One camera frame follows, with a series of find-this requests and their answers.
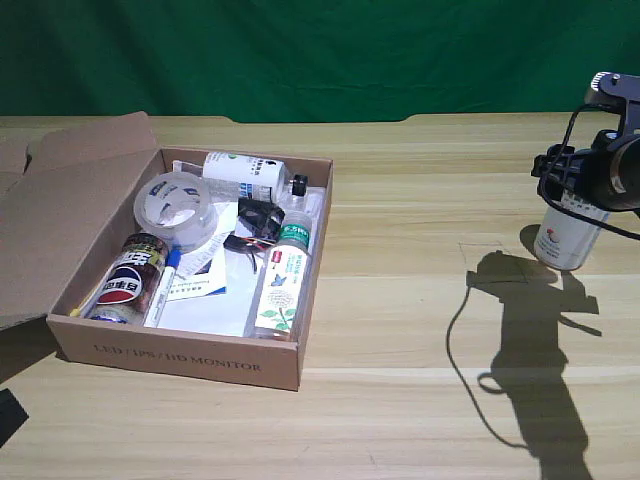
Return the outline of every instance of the green label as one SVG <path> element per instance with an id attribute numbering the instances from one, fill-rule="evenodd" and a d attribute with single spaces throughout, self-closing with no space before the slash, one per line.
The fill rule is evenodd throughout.
<path id="1" fill-rule="evenodd" d="M 305 248 L 309 247 L 309 230 L 302 225 L 295 225 L 293 223 L 285 225 L 280 229 L 280 240 L 292 239 L 302 243 Z"/>

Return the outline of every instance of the green backdrop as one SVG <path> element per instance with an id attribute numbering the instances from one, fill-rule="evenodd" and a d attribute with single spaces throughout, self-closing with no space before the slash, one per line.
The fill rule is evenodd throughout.
<path id="1" fill-rule="evenodd" d="M 0 115 L 566 111 L 639 45 L 637 0 L 0 0 Z"/>

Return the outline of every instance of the white paper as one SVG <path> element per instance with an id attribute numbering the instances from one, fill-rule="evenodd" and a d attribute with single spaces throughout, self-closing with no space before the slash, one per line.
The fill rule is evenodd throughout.
<path id="1" fill-rule="evenodd" d="M 246 255 L 222 253 L 227 263 L 227 293 L 167 302 L 159 328 L 235 337 L 244 334 L 258 274 L 254 275 Z"/>
<path id="2" fill-rule="evenodd" d="M 236 226 L 238 219 L 237 202 L 216 203 L 215 206 L 218 213 L 218 225 L 213 236 L 200 248 L 183 255 L 180 259 L 176 275 L 183 280 L 202 270 L 202 267 L 211 261 L 216 251 L 222 247 L 229 233 Z"/>
<path id="3" fill-rule="evenodd" d="M 178 276 L 173 278 L 167 301 L 225 293 L 227 287 L 226 271 L 224 249 L 219 248 L 211 261 L 194 275 L 187 279 Z"/>

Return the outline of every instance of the marker pen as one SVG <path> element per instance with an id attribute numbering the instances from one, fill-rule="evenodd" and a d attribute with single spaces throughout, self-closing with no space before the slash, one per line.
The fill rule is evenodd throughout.
<path id="1" fill-rule="evenodd" d="M 164 267 L 164 271 L 162 272 L 162 277 L 160 277 L 160 283 L 158 284 L 158 288 L 156 289 L 156 293 L 153 295 L 153 299 L 151 300 L 151 306 L 149 307 L 149 312 L 144 319 L 145 327 L 157 327 L 160 322 L 160 316 L 162 315 L 162 310 L 164 310 L 164 304 L 167 301 L 167 296 L 169 295 L 169 290 L 171 289 L 171 284 L 173 283 L 173 277 L 176 274 L 176 268 L 180 264 L 180 250 L 174 249 L 169 252 L 169 256 L 167 257 L 167 264 Z"/>

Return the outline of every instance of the tape roll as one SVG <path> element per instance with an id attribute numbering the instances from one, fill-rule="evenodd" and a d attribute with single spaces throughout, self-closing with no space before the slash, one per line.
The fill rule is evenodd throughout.
<path id="1" fill-rule="evenodd" d="M 142 187 L 133 213 L 145 232 L 182 253 L 202 246 L 218 223 L 209 187 L 200 177 L 184 172 L 159 175 Z"/>

